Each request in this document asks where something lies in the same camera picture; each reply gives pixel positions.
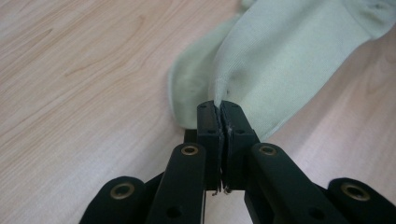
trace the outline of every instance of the table surface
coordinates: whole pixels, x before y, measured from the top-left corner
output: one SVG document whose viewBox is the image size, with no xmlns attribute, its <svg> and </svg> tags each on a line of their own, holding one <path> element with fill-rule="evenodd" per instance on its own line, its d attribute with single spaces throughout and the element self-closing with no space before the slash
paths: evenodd
<svg viewBox="0 0 396 224">
<path fill-rule="evenodd" d="M 78 223 L 110 179 L 148 181 L 183 130 L 167 70 L 237 1 L 3 1 L 0 223 Z M 396 203 L 396 27 L 356 49 L 268 142 L 316 183 L 359 179 Z M 206 223 L 251 223 L 243 192 L 206 198 Z"/>
</svg>

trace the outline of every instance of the screw hole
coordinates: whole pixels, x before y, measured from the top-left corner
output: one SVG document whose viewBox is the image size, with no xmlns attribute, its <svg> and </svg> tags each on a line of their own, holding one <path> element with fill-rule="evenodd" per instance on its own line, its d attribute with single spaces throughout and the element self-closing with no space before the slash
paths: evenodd
<svg viewBox="0 0 396 224">
<path fill-rule="evenodd" d="M 174 206 L 168 208 L 168 210 L 166 210 L 166 215 L 170 218 L 181 217 L 181 215 L 183 215 L 181 212 L 181 206 Z"/>
<path fill-rule="evenodd" d="M 110 196 L 113 199 L 121 200 L 128 198 L 133 193 L 134 193 L 134 185 L 129 182 L 125 182 L 118 184 L 113 189 L 111 189 Z"/>
<path fill-rule="evenodd" d="M 323 211 L 316 207 L 311 207 L 308 210 L 309 216 L 317 220 L 323 220 L 325 218 Z"/>
<path fill-rule="evenodd" d="M 341 190 L 345 193 L 346 196 L 355 199 L 357 201 L 366 202 L 370 200 L 370 195 L 366 190 L 361 187 L 351 184 L 344 183 L 341 186 Z"/>
</svg>

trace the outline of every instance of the sock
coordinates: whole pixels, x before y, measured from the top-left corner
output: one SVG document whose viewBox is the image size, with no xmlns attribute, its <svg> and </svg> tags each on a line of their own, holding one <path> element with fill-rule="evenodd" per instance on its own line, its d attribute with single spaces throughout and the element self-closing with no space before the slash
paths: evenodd
<svg viewBox="0 0 396 224">
<path fill-rule="evenodd" d="M 395 22 L 392 0 L 258 0 L 176 61 L 169 78 L 175 119 L 195 128 L 198 104 L 228 100 L 242 106 L 263 141 L 353 49 Z"/>
</svg>

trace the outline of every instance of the light green sock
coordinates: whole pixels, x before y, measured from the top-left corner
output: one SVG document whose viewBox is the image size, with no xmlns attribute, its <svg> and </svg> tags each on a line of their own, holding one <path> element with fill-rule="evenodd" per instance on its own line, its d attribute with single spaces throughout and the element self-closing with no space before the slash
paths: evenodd
<svg viewBox="0 0 396 224">
<path fill-rule="evenodd" d="M 180 55 L 169 77 L 175 118 L 195 128 L 198 104 L 228 100 L 242 106 L 264 140 L 353 49 L 395 22 L 391 0 L 259 0 Z"/>
</svg>

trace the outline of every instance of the wood grain surface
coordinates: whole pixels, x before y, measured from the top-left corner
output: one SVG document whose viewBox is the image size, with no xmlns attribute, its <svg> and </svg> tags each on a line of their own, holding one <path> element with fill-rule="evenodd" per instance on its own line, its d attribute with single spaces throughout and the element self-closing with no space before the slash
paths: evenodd
<svg viewBox="0 0 396 224">
<path fill-rule="evenodd" d="M 148 181 L 183 130 L 167 70 L 237 1 L 0 3 L 0 223 L 78 223 L 110 179 Z M 314 182 L 364 181 L 396 203 L 396 28 L 358 48 L 269 142 Z M 251 223 L 243 193 L 206 223 Z"/>
</svg>

